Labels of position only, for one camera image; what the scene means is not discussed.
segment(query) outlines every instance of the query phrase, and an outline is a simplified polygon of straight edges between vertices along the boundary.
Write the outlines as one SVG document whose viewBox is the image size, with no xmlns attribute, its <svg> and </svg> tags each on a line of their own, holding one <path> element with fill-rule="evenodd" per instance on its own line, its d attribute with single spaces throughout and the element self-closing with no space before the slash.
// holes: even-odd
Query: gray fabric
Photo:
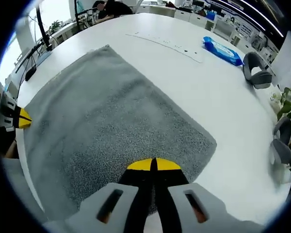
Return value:
<svg viewBox="0 0 291 233">
<path fill-rule="evenodd" d="M 207 131 L 109 46 L 67 67 L 25 109 L 33 119 L 24 131 L 29 172 L 51 220 L 77 212 L 82 200 L 141 159 L 174 161 L 192 182 L 216 148 Z"/>
<path fill-rule="evenodd" d="M 19 159 L 3 158 L 2 164 L 13 190 L 18 195 L 24 206 L 40 223 L 46 222 L 47 217 L 29 189 Z"/>
</svg>

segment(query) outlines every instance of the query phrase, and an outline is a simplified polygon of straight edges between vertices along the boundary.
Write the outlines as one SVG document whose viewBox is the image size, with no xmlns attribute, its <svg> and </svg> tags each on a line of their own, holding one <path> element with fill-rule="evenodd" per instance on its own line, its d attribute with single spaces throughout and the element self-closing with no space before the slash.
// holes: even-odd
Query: table surface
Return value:
<svg viewBox="0 0 291 233">
<path fill-rule="evenodd" d="M 203 63 L 126 35 L 134 33 L 166 38 L 186 50 L 197 51 Z M 109 44 L 215 138 L 216 151 L 195 182 L 220 198 L 236 218 L 266 224 L 283 205 L 290 188 L 290 184 L 276 185 L 269 173 L 276 122 L 268 104 L 269 91 L 253 89 L 241 67 L 201 48 L 204 36 L 211 36 L 244 57 L 224 39 L 175 18 L 142 13 L 106 21 L 56 47 L 32 78 L 22 84 L 18 105 L 25 107 L 50 79 L 88 51 Z M 25 177 L 41 204 L 28 172 L 23 130 L 16 130 L 16 139 Z M 158 231 L 158 215 L 148 219 L 146 230 Z"/>
</svg>

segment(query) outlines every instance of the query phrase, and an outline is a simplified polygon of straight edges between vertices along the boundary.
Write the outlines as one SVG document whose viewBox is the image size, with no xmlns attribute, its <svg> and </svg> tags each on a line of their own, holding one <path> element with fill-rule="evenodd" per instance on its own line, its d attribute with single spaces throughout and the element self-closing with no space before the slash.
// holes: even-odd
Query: white table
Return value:
<svg viewBox="0 0 291 233">
<path fill-rule="evenodd" d="M 236 218 L 267 223 L 290 188 L 289 184 L 276 186 L 268 172 L 276 117 L 267 91 L 250 87 L 240 67 L 206 50 L 201 50 L 204 61 L 200 64 L 162 45 L 126 35 L 135 32 L 168 38 L 187 50 L 196 50 L 204 36 L 211 36 L 244 56 L 222 38 L 182 20 L 153 14 L 124 16 L 86 29 L 56 47 L 21 86 L 18 105 L 25 107 L 50 79 L 88 51 L 110 44 L 215 138 L 216 151 L 195 182 L 220 198 Z M 16 130 L 16 139 L 25 177 L 37 198 L 22 130 Z M 158 215 L 148 219 L 146 230 L 155 232 Z"/>
</svg>

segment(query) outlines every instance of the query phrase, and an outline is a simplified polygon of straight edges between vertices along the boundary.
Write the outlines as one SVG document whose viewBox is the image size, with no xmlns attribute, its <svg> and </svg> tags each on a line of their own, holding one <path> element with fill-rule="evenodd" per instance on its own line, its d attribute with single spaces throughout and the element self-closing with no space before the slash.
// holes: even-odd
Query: white drawer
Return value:
<svg viewBox="0 0 291 233">
<path fill-rule="evenodd" d="M 199 16 L 197 14 L 191 14 L 190 20 L 189 20 L 190 23 L 202 28 L 205 28 L 206 21 L 207 20 L 204 17 Z"/>
<path fill-rule="evenodd" d="M 189 22 L 191 13 L 176 10 L 175 18 Z"/>
<path fill-rule="evenodd" d="M 140 6 L 137 13 L 150 13 L 150 6 Z"/>
</svg>

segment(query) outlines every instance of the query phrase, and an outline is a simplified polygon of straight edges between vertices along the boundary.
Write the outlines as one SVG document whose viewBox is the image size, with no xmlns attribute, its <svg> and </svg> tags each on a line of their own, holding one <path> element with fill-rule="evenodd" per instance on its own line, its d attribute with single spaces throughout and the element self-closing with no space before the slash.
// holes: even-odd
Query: wet wipes package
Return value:
<svg viewBox="0 0 291 233">
<path fill-rule="evenodd" d="M 209 36 L 205 36 L 204 41 L 205 41 L 204 42 L 205 48 L 208 51 L 215 54 L 216 56 L 222 58 L 223 60 L 225 60 L 227 62 L 232 63 L 235 66 L 243 65 L 241 58 L 239 57 L 239 55 L 235 51 L 215 42 Z"/>
</svg>

